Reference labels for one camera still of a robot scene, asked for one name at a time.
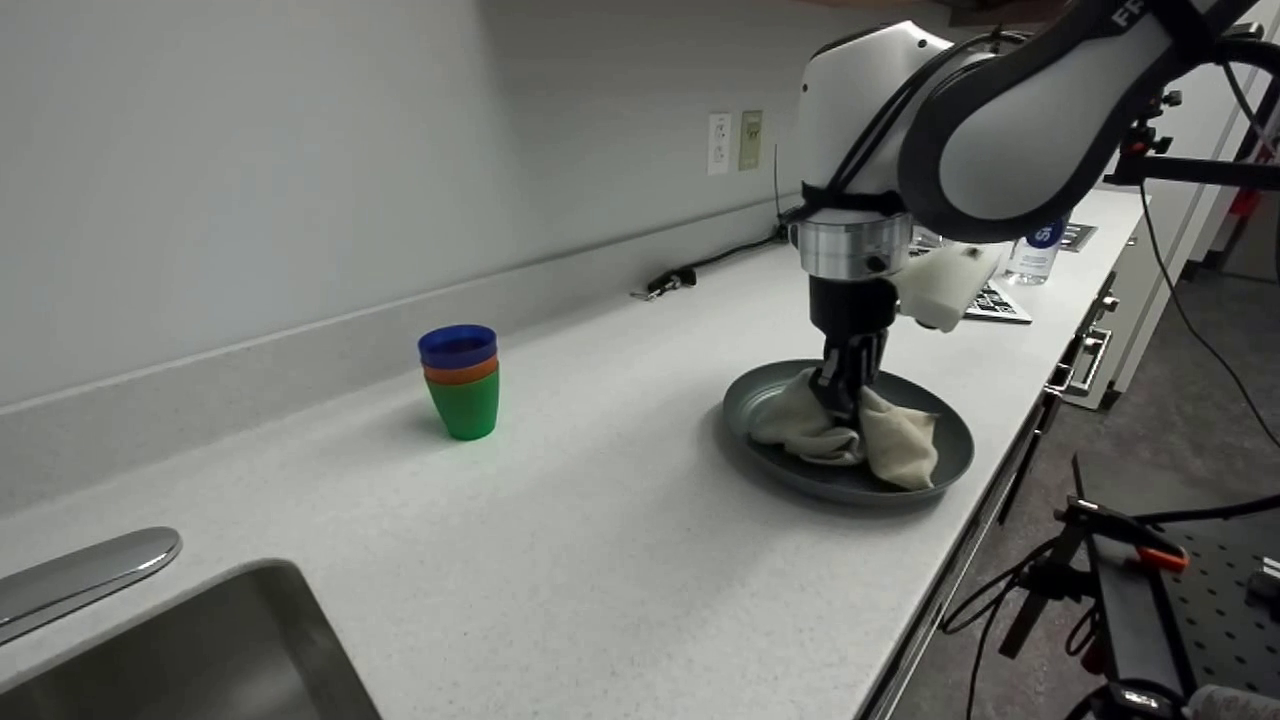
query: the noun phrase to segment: white countertop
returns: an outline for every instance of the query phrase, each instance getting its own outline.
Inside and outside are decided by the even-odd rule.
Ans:
[[[1141,202],[1107,189],[1076,218],[1100,232],[1025,294],[1032,326],[891,333],[885,365],[976,434],[933,511],[821,517],[719,454],[722,388],[821,352],[797,252],[768,252],[661,302],[509,337],[485,443],[417,421],[405,374],[0,521],[0,574],[142,522],[183,535],[155,581],[0,646],[0,688],[245,562],[291,560],[387,720],[851,715]]]

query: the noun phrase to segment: black plate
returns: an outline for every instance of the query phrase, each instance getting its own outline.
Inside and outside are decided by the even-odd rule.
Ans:
[[[956,482],[965,476],[965,468],[970,464],[970,430],[953,410],[953,402],[944,402],[926,388],[900,378],[891,370],[880,370],[880,378],[870,388],[887,402],[919,406],[919,410],[936,414],[933,486],[904,491],[904,486],[875,481],[867,464],[821,468],[821,464],[802,464],[802,460],[786,454],[782,446],[750,443],[747,429],[750,429],[750,414],[761,410],[761,402],[771,398],[776,392],[782,392],[807,368],[817,368],[817,361],[764,365],[764,368],[740,374],[722,392],[719,421],[722,421],[722,440],[726,440],[730,460],[747,460],[771,482],[798,491],[825,509],[870,511],[870,517],[933,509],[947,491],[947,482]]]

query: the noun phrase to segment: floor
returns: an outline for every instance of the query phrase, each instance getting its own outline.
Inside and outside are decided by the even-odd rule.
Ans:
[[[1244,224],[1244,232],[1233,232],[1229,243],[1233,255],[1225,258],[1225,273],[1233,277],[1275,277],[1280,273],[1280,193],[1268,193],[1257,209],[1257,214]]]
[[[1237,365],[1273,429],[1280,429],[1280,282],[1196,273],[1180,294],[1196,326]],[[1069,468],[1081,446],[1180,468],[1205,482],[1280,491],[1280,452],[1250,422],[1233,378],[1169,312],[1137,385],[1107,414],[1058,410],[1013,521],[992,533],[966,583],[997,574],[1056,533],[1051,511],[1070,491]],[[1064,656],[1064,635],[1081,613],[1070,602],[1048,606],[1015,664],[992,646],[983,650],[976,720],[1058,720],[1100,685]],[[965,720],[970,650],[976,629],[936,635],[897,720]]]

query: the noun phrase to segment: green cup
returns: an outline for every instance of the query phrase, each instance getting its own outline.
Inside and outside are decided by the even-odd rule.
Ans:
[[[485,325],[447,325],[420,337],[417,352],[447,434],[487,434],[500,394],[496,333]]]
[[[444,385],[429,378],[434,410],[444,421],[444,430],[451,440],[478,440],[496,429],[496,394],[500,394],[500,370],[490,368],[478,378]]]

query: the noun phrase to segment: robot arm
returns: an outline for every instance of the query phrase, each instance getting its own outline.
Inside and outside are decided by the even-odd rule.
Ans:
[[[887,24],[812,55],[798,174],[812,224],[912,214],[953,238],[1064,218],[1162,82],[1221,55],[1250,0],[1076,0],[1018,43]]]
[[[1034,40],[947,43],[887,24],[802,68],[797,218],[812,325],[828,352],[812,388],[837,421],[875,378],[887,325],[953,326],[997,255],[916,258],[912,226],[1002,243],[1064,224],[1162,82],[1208,60],[1280,74],[1280,53],[1233,24],[1250,0],[1070,0]]]

